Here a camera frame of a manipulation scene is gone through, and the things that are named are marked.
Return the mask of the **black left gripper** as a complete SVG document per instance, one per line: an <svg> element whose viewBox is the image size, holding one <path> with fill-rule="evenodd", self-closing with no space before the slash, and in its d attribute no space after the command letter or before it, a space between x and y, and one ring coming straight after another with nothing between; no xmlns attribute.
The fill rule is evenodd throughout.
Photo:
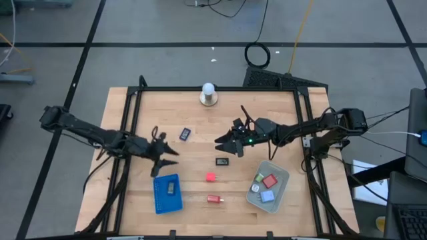
<svg viewBox="0 0 427 240"><path fill-rule="evenodd" d="M179 155L179 153L173 150L167 142L163 142L165 136L165 133L161 133L158 138L153 138L150 143L143 137L133 136L128 138L128 153L130 155L135 155L153 161L153 167L151 168L150 173L152 177L158 176L160 168L167 165L178 164L176 161L160 159L161 155L164 153Z"/></svg>

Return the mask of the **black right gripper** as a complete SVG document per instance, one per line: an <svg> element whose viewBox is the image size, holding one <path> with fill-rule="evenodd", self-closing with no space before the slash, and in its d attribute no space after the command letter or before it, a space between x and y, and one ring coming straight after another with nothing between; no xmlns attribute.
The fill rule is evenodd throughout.
<svg viewBox="0 0 427 240"><path fill-rule="evenodd" d="M243 157L245 146L267 143L268 157L272 156L271 141L276 123L265 118L258 118L255 121L247 118L245 123L241 119L236 119L233 124L233 130L214 140L215 143L221 143L216 146L216 150L226 153L237 152L238 157Z"/></svg>

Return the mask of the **red square wall charger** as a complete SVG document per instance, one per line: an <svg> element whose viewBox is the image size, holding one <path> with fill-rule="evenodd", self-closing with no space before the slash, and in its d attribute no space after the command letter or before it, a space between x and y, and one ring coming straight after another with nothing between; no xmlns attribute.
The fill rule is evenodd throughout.
<svg viewBox="0 0 427 240"><path fill-rule="evenodd" d="M274 174L270 174L262 179L262 183L266 189L270 189L278 183L278 179Z"/></svg>

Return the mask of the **blue plastic basket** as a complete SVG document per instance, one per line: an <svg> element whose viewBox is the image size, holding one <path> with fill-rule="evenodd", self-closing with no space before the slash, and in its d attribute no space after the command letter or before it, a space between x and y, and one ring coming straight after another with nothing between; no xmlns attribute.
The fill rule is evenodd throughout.
<svg viewBox="0 0 427 240"><path fill-rule="evenodd" d="M174 195L167 194L167 186L170 181L175 183ZM158 215L181 211L183 209L183 200L181 195L181 187L179 183L179 175L165 175L156 177L153 180L153 197L155 213Z"/></svg>

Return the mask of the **grey plastic bin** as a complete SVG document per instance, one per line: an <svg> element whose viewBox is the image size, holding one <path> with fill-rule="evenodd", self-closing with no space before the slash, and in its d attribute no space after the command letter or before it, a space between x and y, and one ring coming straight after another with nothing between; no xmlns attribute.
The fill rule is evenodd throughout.
<svg viewBox="0 0 427 240"><path fill-rule="evenodd" d="M264 177L270 174L274 174L278 179L278 183L274 185L272 188L266 189L262 182L258 183L254 180L255 176L258 173L261 173ZM259 164L254 176L252 177L252 180L250 181L250 186L246 194L246 200L248 201L248 203L255 205L256 207L260 208L265 212L277 213L282 204L282 199L283 199L289 178L290 178L290 174L285 169L281 168L280 166L270 161L262 161ZM251 190L251 186L253 184L257 184L260 186L260 189L257 193L254 193ZM272 190L274 192L275 200L268 203L262 203L260 199L260 192L267 191L267 190Z"/></svg>

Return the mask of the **black perforated floor mat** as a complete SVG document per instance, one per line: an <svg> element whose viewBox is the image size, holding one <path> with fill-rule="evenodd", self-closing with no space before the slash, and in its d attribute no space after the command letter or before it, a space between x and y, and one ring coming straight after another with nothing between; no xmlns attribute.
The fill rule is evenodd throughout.
<svg viewBox="0 0 427 240"><path fill-rule="evenodd" d="M282 77L283 87L323 87L328 91L328 85L317 81L310 81L299 77L294 77L290 74L281 74L254 67L246 69L244 77L244 87L275 87L276 79Z"/></svg>

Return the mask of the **white paper sheet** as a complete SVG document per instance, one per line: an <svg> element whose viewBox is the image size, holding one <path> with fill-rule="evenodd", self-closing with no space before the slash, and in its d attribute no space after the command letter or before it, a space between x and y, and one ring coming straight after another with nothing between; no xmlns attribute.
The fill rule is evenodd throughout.
<svg viewBox="0 0 427 240"><path fill-rule="evenodd" d="M355 159L351 164L352 173L359 173L376 166ZM353 198L358 201L386 206L386 199L388 198L388 179L369 183L366 187L360 186L353 188Z"/></svg>

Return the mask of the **grey floor bar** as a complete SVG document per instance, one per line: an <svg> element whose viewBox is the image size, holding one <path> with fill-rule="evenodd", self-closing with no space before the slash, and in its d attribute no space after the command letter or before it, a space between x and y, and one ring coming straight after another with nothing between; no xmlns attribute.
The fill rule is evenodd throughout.
<svg viewBox="0 0 427 240"><path fill-rule="evenodd" d="M0 73L0 83L26 83L34 84L34 79L31 75L9 75Z"/></svg>

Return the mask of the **dark grey laptop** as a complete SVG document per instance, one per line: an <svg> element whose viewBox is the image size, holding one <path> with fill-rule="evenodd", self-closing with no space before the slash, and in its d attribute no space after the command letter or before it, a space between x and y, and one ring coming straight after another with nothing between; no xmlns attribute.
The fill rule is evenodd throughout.
<svg viewBox="0 0 427 240"><path fill-rule="evenodd" d="M413 88L409 107L407 132L420 134L427 130L427 91ZM427 147L420 144L419 137L407 137L406 154L407 174L427 182Z"/></svg>

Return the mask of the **black keyboard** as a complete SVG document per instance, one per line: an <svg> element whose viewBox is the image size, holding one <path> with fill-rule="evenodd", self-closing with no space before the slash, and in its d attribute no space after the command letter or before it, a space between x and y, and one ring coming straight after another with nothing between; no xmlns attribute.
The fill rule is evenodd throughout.
<svg viewBox="0 0 427 240"><path fill-rule="evenodd" d="M402 240L427 240L427 205L397 204L393 211Z"/></svg>

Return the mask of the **black aluminium table frame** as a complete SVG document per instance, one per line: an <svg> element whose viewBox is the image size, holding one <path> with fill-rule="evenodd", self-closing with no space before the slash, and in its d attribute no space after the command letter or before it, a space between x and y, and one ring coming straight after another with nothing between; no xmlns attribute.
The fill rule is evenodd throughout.
<svg viewBox="0 0 427 240"><path fill-rule="evenodd" d="M249 115L265 117L276 123L293 125L321 115L329 105L326 90L310 87L305 93L278 90L274 87L250 89L220 87L218 102L201 104L200 87L146 87L141 97L126 87L112 87L105 103L101 126L105 129L125 127L137 135L150 138L158 127L179 155L178 164L161 169L162 175L178 174L183 209L173 213L155 213L152 162L134 157L127 187L113 204L101 230L121 235L275 237L314 236L330 230L330 217L321 203L313 204L307 175L302 171L302 142L294 140L276 151L274 163L289 172L282 204L277 213L267 213L248 203L246 194L259 164L268 158L268 146L247 147L244 156L229 156L228 166L217 166L223 153L215 149L214 140L224 135L234 119ZM187 141L179 136L191 130ZM205 180L206 173L218 176ZM208 195L219 195L224 202L209 203Z"/></svg>

